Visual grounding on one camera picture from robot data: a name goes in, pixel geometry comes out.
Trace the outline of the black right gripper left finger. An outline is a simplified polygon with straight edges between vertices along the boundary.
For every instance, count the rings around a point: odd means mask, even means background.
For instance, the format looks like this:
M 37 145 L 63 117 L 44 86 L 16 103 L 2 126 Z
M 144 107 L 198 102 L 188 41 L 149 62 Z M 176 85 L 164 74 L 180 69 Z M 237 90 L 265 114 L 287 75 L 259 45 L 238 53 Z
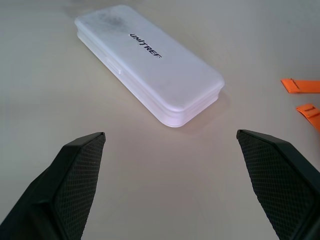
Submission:
M 64 145 L 0 224 L 0 240 L 81 240 L 105 142 L 96 132 Z

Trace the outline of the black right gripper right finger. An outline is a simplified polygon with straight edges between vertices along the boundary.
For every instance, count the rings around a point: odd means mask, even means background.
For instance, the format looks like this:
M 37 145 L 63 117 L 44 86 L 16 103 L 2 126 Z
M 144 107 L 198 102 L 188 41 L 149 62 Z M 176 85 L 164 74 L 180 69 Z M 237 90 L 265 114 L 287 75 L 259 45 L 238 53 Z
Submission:
M 279 240 L 320 240 L 320 172 L 288 141 L 244 129 L 236 138 Z

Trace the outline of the white plastic case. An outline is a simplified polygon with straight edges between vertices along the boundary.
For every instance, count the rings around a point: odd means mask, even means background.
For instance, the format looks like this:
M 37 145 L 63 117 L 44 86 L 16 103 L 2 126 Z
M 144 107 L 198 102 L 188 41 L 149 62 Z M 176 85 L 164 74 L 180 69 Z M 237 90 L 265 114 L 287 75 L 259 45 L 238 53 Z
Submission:
M 179 128 L 213 104 L 221 74 L 127 5 L 78 16 L 78 38 L 164 125 Z

